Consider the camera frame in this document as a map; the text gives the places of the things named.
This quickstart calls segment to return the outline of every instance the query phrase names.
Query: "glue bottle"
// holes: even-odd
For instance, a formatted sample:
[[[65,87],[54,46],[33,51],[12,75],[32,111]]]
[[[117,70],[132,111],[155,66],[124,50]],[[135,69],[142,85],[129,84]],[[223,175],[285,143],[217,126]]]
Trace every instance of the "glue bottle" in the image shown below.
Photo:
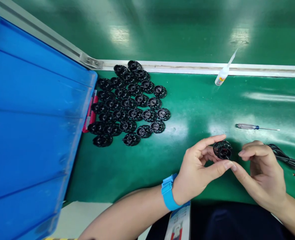
[[[231,57],[231,59],[228,62],[227,66],[223,67],[222,70],[220,70],[220,72],[218,73],[218,75],[217,75],[217,77],[215,79],[215,84],[217,86],[221,86],[222,83],[224,82],[224,80],[226,79],[226,77],[228,76],[228,72],[230,71],[230,65],[231,65],[233,59],[235,58],[235,54],[236,54],[237,50],[238,49],[236,49],[235,53]]]

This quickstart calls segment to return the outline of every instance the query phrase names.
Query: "wrist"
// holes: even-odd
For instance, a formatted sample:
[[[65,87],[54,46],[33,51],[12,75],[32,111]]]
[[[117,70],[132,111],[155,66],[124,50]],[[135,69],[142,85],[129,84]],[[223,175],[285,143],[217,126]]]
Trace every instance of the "wrist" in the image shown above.
[[[271,210],[270,212],[277,216],[279,219],[288,216],[291,212],[291,196],[286,193],[286,197],[282,203],[278,205],[276,209]]]
[[[180,181],[179,175],[173,182],[172,193],[174,201],[177,205],[183,205],[192,199],[192,197],[189,197],[188,193],[186,192],[186,187],[184,187]]]

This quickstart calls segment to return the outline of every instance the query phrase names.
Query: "blue wristband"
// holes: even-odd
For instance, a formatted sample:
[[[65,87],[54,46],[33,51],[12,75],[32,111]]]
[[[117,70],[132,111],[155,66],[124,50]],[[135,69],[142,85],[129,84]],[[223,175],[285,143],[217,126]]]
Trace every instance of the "blue wristband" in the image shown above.
[[[176,177],[177,173],[173,174],[172,176],[169,176],[168,178],[165,178],[162,183],[162,195],[164,203],[170,211],[174,211],[181,207],[180,205],[177,205],[174,201],[172,193],[173,182]]]

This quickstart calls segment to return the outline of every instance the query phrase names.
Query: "black cable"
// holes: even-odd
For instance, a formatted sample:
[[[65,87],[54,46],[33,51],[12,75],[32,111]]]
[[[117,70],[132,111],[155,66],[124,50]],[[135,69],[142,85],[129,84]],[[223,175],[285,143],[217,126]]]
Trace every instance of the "black cable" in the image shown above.
[[[277,145],[268,144],[268,146],[273,150],[277,160],[284,162],[291,168],[295,170],[295,159],[287,156]]]

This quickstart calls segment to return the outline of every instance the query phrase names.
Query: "fingernail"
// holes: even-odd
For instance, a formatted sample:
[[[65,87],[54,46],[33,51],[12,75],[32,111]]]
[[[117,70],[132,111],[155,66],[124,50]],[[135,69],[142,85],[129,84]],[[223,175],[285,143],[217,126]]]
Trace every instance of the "fingernail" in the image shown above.
[[[233,163],[233,166],[231,167],[232,171],[235,172],[237,170],[236,165]]]
[[[238,153],[239,156],[242,156],[245,153],[245,150],[242,150]]]
[[[225,167],[226,170],[230,169],[232,166],[233,166],[232,161],[228,161],[228,162],[224,163],[224,167]]]

